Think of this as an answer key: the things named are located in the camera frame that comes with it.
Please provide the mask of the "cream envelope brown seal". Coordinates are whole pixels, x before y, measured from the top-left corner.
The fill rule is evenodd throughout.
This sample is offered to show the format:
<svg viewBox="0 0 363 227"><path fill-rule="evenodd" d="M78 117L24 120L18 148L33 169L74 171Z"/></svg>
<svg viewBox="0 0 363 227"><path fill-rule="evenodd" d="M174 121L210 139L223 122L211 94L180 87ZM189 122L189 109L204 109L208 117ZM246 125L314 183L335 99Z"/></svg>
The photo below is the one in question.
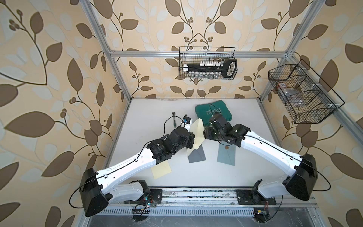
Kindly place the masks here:
<svg viewBox="0 0 363 227"><path fill-rule="evenodd" d="M204 132L204 124L202 119L198 118L194 121L190 126L190 132L192 132L194 137L194 143L192 148L187 149L187 156L189 156L194 150L197 150L205 140Z"/></svg>

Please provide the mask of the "light blue-grey envelope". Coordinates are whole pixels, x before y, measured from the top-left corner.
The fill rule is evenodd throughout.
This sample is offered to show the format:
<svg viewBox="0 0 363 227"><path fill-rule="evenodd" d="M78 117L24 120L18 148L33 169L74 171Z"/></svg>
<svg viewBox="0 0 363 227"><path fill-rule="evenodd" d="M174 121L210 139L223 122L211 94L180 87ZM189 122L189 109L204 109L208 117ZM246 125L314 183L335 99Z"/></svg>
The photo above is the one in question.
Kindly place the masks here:
<svg viewBox="0 0 363 227"><path fill-rule="evenodd" d="M235 145L226 146L223 144L219 144L217 162L235 166L235 157L236 157L235 150L236 150Z"/></svg>

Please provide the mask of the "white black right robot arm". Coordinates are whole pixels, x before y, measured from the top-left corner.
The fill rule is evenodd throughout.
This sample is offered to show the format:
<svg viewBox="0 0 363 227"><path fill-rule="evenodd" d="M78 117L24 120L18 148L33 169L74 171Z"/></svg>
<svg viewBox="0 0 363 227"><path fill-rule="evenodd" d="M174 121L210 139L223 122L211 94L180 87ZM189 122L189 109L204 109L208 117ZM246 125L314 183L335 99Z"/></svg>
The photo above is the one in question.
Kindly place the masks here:
<svg viewBox="0 0 363 227"><path fill-rule="evenodd" d="M281 148L256 134L250 128L236 124L232 126L213 104L209 105L212 112L208 126L203 132L206 140L218 141L220 144L235 145L247 149L284 172L275 180L258 180L251 189L250 195L254 203L261 199L291 195L299 200L308 201L315 184L321 174L313 155L306 153L301 156Z"/></svg>

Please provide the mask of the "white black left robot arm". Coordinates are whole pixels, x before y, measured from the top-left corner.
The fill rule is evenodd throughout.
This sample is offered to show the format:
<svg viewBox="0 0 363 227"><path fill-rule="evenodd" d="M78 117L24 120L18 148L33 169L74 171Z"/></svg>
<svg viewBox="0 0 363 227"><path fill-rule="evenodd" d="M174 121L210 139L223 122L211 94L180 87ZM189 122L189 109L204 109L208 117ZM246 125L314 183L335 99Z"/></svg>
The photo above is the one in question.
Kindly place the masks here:
<svg viewBox="0 0 363 227"><path fill-rule="evenodd" d="M181 125L170 134L147 142L139 153L129 159L99 171L87 169L76 190L81 196L85 216L96 215L112 203L137 201L147 204L150 189L144 180L130 184L123 182L171 159L184 148L193 148L195 135L190 131L193 120L184 116L181 121Z"/></svg>

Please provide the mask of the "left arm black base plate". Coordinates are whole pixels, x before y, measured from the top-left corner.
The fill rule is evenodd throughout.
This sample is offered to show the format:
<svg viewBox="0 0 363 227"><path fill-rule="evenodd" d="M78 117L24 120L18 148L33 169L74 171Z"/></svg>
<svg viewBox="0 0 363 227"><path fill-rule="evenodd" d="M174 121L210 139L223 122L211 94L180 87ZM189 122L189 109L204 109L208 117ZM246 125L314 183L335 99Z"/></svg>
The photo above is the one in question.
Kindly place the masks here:
<svg viewBox="0 0 363 227"><path fill-rule="evenodd" d="M145 180L138 180L138 181L132 181L130 182L130 184L132 183L140 183L141 187L142 187L142 196L135 200L126 200L123 203L124 204L141 204L141 205L146 205L148 202L150 204L155 203L155 204L160 204L162 201L162 189L150 189L149 186L147 185Z"/></svg>

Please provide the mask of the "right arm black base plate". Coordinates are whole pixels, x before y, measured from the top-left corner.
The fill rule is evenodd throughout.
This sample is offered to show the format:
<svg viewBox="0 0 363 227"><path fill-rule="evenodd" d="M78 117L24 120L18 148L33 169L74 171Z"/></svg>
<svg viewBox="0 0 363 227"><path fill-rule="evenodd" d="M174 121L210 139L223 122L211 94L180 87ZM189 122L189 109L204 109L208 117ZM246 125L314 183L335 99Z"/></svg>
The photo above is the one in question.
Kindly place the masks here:
<svg viewBox="0 0 363 227"><path fill-rule="evenodd" d="M239 205L276 205L274 198L266 199L258 192L258 186L263 180L258 180L252 188L236 190Z"/></svg>

